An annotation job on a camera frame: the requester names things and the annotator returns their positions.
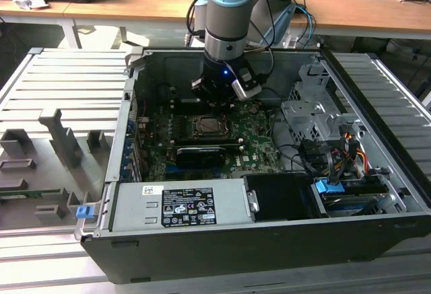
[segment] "black wire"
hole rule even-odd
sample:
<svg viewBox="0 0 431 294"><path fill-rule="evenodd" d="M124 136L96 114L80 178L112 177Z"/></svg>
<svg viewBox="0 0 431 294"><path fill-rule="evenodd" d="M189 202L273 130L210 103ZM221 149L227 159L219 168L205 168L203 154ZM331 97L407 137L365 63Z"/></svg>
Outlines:
<svg viewBox="0 0 431 294"><path fill-rule="evenodd" d="M431 57L431 55L428 55L426 57L425 61L418 67L418 69L416 70L416 72L411 76L409 82L407 83L407 87L409 87L409 85L412 83L413 79L416 77L416 75L418 75L419 71L422 70L422 68L428 62L428 60L430 59L430 57Z"/></svg>
<svg viewBox="0 0 431 294"><path fill-rule="evenodd" d="M281 146L277 146L277 144L275 143L275 140L274 140L274 126L275 126L275 122L277 121L277 117L278 117L278 115L280 114L280 112L281 112L281 108L279 108L279 110L275 113L275 116L274 116L274 120L273 120L273 122L272 122L272 125L271 125L271 128L270 128L270 132L269 132L269 136L270 136L270 138L271 138L271 141L272 141L272 143L273 143L273 145L274 145L274 148L275 149L277 149L279 152L280 152L280 155L281 156L283 156L284 158L286 158L286 159L289 159L290 161L293 161L294 163L297 163L299 166L301 166L302 168L305 168L305 166L304 166L304 164L303 163L301 163L300 161L297 161L296 159L294 159L293 157L291 157L291 156L289 156L289 155L286 155L285 153L283 153L281 150L280 150L280 147Z"/></svg>
<svg viewBox="0 0 431 294"><path fill-rule="evenodd" d="M196 2L198 2L199 0L193 0L192 3L189 6L189 9L187 10L187 16L186 16L186 26L187 26L187 30L189 31L190 34L192 35L196 35L195 31L191 29L191 24L190 24L190 14L191 14L191 10L195 7Z"/></svg>
<svg viewBox="0 0 431 294"><path fill-rule="evenodd" d="M251 24L251 26L253 26L254 29L256 29L256 31L259 33L259 35L262 37L262 39L265 41L265 43L267 43L267 47L265 49L267 49L269 51L269 55L271 57L271 67L269 68L269 71L268 71L268 73L265 74L265 76L269 77L274 72L274 68L275 68L274 53L272 51L270 43L268 43L267 39L264 37L264 35L262 34L262 32L255 25L255 23L253 23L253 21L250 20L250 24Z"/></svg>
<svg viewBox="0 0 431 294"><path fill-rule="evenodd" d="M283 97L281 94L279 94L278 92L276 92L272 87L262 87L262 91L263 90L268 90L271 91L273 94L275 94L281 101L286 101L287 98Z"/></svg>
<svg viewBox="0 0 431 294"><path fill-rule="evenodd" d="M268 47L268 48L270 48L274 45L274 42L275 42L275 24L274 24L274 17L272 15L272 10L271 10L271 6L269 4L269 0L266 0L266 1L267 1L267 5L268 5L269 17L271 18L271 26L272 26L272 41Z"/></svg>
<svg viewBox="0 0 431 294"><path fill-rule="evenodd" d="M300 156L299 154L295 154L292 156L292 158L295 158L296 156ZM294 162L290 161L290 170L293 171L294 170Z"/></svg>

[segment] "cable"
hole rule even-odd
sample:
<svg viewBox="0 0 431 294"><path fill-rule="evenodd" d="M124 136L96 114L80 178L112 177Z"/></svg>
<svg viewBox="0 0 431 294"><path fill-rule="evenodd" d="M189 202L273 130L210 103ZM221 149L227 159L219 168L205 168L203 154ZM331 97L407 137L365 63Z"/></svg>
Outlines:
<svg viewBox="0 0 431 294"><path fill-rule="evenodd" d="M271 45L268 43L267 39L264 37L264 35L262 34L262 32L255 25L255 23L253 23L253 21L250 20L250 24L251 24L251 26L253 26L254 29L256 29L256 31L259 33L259 35L262 36L262 39L267 43L267 47L266 48L268 49L269 55L271 57L271 67L269 68L268 73L265 74L265 76L268 78L274 72L274 68L275 68L274 53L272 51Z"/></svg>
<svg viewBox="0 0 431 294"><path fill-rule="evenodd" d="M416 75L418 75L418 73L420 72L420 70L422 70L422 68L425 66L425 64L428 62L428 60L430 59L431 55L428 55L425 59L425 61L418 67L418 69L416 70L416 72L411 76L409 82L407 83L407 87L410 86L410 84L412 83L413 79L416 77Z"/></svg>
<svg viewBox="0 0 431 294"><path fill-rule="evenodd" d="M286 155L285 153L283 153L281 150L280 150L280 148L283 146L290 146L291 144L283 144L282 146L277 146L277 144L275 143L275 140L274 140L274 136L273 136L273 133L274 133L274 126L275 126L275 122L277 121L277 117L278 117L278 115L280 114L280 112L281 112L281 108L279 108L278 109L278 111L277 111L277 113L275 114L275 116L274 116L274 120L273 120L273 122L272 122L272 125L271 125L271 128L270 128L270 130L269 130L269 137L271 138L271 141L272 141L272 143L273 143L273 145L274 145L274 148L275 149L277 149L279 152L280 152L280 155L281 156L283 156L284 158L286 158L286 159L289 159L290 161L293 161L294 163L297 163L299 166L301 166L302 168L305 168L305 166L304 166L304 164L303 163L301 163L300 161L297 161L296 159L294 159L293 157L291 157L291 156L289 156L289 155Z"/></svg>
<svg viewBox="0 0 431 294"><path fill-rule="evenodd" d="M287 98L280 95L278 92L276 92L272 87L262 87L263 90L271 91L273 94L275 94L281 101L286 101Z"/></svg>
<svg viewBox="0 0 431 294"><path fill-rule="evenodd" d="M305 10L304 8L302 8L301 6L296 5L296 8L298 8L300 11L302 11L304 13L304 15L307 16L307 20L308 20L307 25L310 24L310 32L308 33L308 39L307 39L307 41L304 44L304 48L306 48L307 45L308 45L308 43L310 42L310 40L311 40L314 32L316 31L317 22L316 22L316 18L311 13L309 13L307 10ZM298 42L305 35L306 29L302 32L301 36L298 39Z"/></svg>
<svg viewBox="0 0 431 294"><path fill-rule="evenodd" d="M142 112L142 116L141 116L141 122L143 122L143 117L145 116L145 112L147 111L147 102L144 99L143 100L143 112Z"/></svg>
<svg viewBox="0 0 431 294"><path fill-rule="evenodd" d="M269 0L267 1L267 6L268 6L268 12L269 12L269 17L271 18L271 26L272 26L272 40L271 40L271 44L269 45L269 47L272 47L274 45L275 42L275 24L274 24L274 17L272 15L272 10L271 10L271 6L269 4Z"/></svg>
<svg viewBox="0 0 431 294"><path fill-rule="evenodd" d="M195 8L196 2L198 2L199 0L193 0L192 3L189 6L189 9L187 10L187 16L186 16L186 26L187 26L187 30L189 31L190 34L192 35L197 35L197 33L191 29L191 24L190 24L190 15L191 15L191 10L193 8Z"/></svg>

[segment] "wooden desk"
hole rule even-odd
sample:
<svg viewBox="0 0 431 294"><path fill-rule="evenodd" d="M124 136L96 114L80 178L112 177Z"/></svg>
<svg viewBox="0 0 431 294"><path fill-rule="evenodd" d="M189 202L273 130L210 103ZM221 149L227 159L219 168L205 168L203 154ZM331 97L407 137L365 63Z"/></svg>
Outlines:
<svg viewBox="0 0 431 294"><path fill-rule="evenodd" d="M71 3L65 17L110 20L185 22L192 0L92 0Z"/></svg>
<svg viewBox="0 0 431 294"><path fill-rule="evenodd" d="M400 0L306 0L317 34L431 39L431 4ZM303 26L300 15L292 27Z"/></svg>
<svg viewBox="0 0 431 294"><path fill-rule="evenodd" d="M192 0L93 0L92 3L51 3L40 11L18 9L0 1L0 17L6 22L59 24L70 47L81 47L78 25L185 29L185 15ZM410 38L431 40L431 4L400 3L400 0L306 0L316 17L316 34ZM298 35L306 24L295 15L289 31Z"/></svg>

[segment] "blue tab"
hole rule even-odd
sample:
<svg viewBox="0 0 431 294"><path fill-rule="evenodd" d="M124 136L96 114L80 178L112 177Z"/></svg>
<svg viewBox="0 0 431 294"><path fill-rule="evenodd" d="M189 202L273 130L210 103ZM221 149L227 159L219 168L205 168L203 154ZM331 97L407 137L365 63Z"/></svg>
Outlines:
<svg viewBox="0 0 431 294"><path fill-rule="evenodd" d="M78 219L91 219L94 218L94 205L82 205L76 210L76 217Z"/></svg>
<svg viewBox="0 0 431 294"><path fill-rule="evenodd" d="M327 178L323 178L322 180L319 180L318 182L316 182L316 188L319 194L345 192L344 186L343 184L341 184L341 182L338 182L338 184L336 185L331 185L330 183L328 183Z"/></svg>

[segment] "warning label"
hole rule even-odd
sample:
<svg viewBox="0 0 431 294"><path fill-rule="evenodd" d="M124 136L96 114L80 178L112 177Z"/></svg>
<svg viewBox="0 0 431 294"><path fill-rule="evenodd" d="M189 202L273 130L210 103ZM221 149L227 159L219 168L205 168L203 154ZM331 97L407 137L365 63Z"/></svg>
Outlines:
<svg viewBox="0 0 431 294"><path fill-rule="evenodd" d="M212 188L163 190L162 225L215 225L216 206Z"/></svg>

